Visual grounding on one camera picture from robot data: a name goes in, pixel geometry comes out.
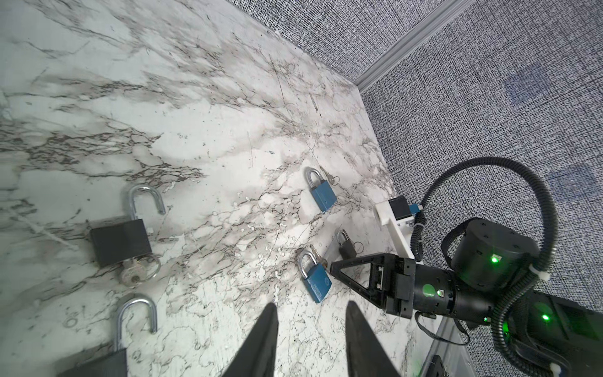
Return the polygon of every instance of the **green circular sticker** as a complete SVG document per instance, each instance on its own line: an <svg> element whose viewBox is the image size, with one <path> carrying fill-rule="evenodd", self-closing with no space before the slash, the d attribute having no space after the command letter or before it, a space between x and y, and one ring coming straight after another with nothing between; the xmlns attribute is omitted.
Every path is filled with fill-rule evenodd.
<svg viewBox="0 0 603 377"><path fill-rule="evenodd" d="M435 296L435 288L431 284L423 285L423 295L425 297L434 297Z"/></svg>

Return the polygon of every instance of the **blue square patch on wall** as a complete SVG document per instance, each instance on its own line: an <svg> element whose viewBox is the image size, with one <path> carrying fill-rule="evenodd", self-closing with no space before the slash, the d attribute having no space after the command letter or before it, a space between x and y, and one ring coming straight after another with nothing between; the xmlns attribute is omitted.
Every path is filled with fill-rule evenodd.
<svg viewBox="0 0 603 377"><path fill-rule="evenodd" d="M601 194L601 186L590 166L573 165L547 174L546 181L558 203L577 201Z"/></svg>
<svg viewBox="0 0 603 377"><path fill-rule="evenodd" d="M517 74L509 76L503 84L511 103L516 105L547 92L551 79L540 62L530 64Z"/></svg>

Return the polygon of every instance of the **blue padlock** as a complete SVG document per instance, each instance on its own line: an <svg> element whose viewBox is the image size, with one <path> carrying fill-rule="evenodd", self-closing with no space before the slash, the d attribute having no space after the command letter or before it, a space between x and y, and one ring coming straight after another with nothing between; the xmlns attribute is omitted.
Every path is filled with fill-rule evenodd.
<svg viewBox="0 0 603 377"><path fill-rule="evenodd" d="M312 173L316 173L318 179L320 179L318 186L314 186ZM329 182L325 181L323 176L320 175L320 172L314 168L306 170L306 180L308 181L308 185L310 185L312 196L314 197L314 200L316 200L316 204L318 204L320 210L323 212L328 211L337 201L337 197Z"/></svg>
<svg viewBox="0 0 603 377"><path fill-rule="evenodd" d="M303 269L303 257L305 256L309 256L314 263L308 273ZM315 303L320 303L331 288L331 279L327 276L327 271L324 270L323 265L316 262L314 254L309 250L303 250L300 253L299 257L297 257L297 264L303 275L303 284L308 289L308 292L310 292L310 296L312 296Z"/></svg>

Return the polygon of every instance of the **cable tie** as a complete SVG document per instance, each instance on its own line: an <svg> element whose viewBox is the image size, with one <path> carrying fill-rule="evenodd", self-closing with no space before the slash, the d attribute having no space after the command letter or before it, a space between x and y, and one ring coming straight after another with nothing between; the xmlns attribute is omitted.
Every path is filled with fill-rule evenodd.
<svg viewBox="0 0 603 377"><path fill-rule="evenodd" d="M551 278L551 274L545 271L536 270L536 268L534 268L534 265L531 263L529 265L529 270L532 271L536 276L538 276L540 280L543 280L545 282L549 281L549 279Z"/></svg>

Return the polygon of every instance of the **blue padlock body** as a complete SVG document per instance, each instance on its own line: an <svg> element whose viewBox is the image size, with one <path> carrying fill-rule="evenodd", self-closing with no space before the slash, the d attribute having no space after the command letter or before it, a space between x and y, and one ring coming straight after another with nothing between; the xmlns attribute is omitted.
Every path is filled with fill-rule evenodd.
<svg viewBox="0 0 603 377"><path fill-rule="evenodd" d="M331 288L331 279L327 276L327 271L321 264L317 264L308 271L308 278L304 279L304 285L310 292L310 296L315 303L320 303Z"/></svg>
<svg viewBox="0 0 603 377"><path fill-rule="evenodd" d="M318 187L312 189L312 196L321 211L326 212L335 204L337 197L331 188L329 182L324 181Z"/></svg>

